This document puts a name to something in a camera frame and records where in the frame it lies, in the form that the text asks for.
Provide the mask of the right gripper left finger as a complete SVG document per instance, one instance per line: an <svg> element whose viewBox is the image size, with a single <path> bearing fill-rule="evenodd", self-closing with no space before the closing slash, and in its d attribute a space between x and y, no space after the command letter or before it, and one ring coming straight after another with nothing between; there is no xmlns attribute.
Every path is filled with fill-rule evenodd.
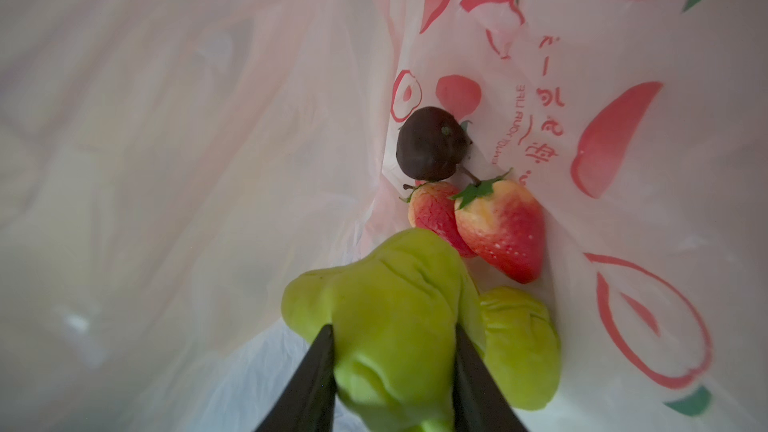
<svg viewBox="0 0 768 432"><path fill-rule="evenodd" d="M256 432L329 432L336 400L334 334L324 325Z"/></svg>

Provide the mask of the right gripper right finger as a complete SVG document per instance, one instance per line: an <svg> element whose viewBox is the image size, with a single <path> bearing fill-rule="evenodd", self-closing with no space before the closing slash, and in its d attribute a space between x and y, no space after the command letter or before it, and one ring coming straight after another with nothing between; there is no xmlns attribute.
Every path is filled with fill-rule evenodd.
<svg viewBox="0 0 768 432"><path fill-rule="evenodd" d="M453 409L457 432L528 431L459 324L456 325Z"/></svg>

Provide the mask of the green pear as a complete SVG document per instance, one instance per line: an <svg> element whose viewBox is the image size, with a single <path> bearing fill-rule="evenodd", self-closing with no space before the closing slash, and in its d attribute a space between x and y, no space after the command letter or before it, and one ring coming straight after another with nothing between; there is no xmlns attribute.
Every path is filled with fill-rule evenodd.
<svg viewBox="0 0 768 432"><path fill-rule="evenodd" d="M338 395L369 430L453 430L456 329L478 351L485 332L477 288L447 241L411 228L357 262L306 272L281 313L308 342L332 326Z"/></svg>

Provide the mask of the dark purple mangosteen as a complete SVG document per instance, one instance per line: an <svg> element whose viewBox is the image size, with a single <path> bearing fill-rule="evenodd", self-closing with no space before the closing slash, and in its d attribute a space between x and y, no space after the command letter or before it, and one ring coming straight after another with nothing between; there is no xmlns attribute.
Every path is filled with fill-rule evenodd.
<svg viewBox="0 0 768 432"><path fill-rule="evenodd" d="M400 127L396 160L401 171L418 181L449 179L465 159L472 141L460 123L444 109L415 110Z"/></svg>

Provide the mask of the pink plastic bag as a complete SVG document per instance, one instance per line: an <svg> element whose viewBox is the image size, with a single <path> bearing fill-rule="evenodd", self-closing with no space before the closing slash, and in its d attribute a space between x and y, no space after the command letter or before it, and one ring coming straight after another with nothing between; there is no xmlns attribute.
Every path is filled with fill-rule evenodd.
<svg viewBox="0 0 768 432"><path fill-rule="evenodd" d="M1 0L1 427L248 431L438 106L545 210L532 431L767 427L767 0Z"/></svg>

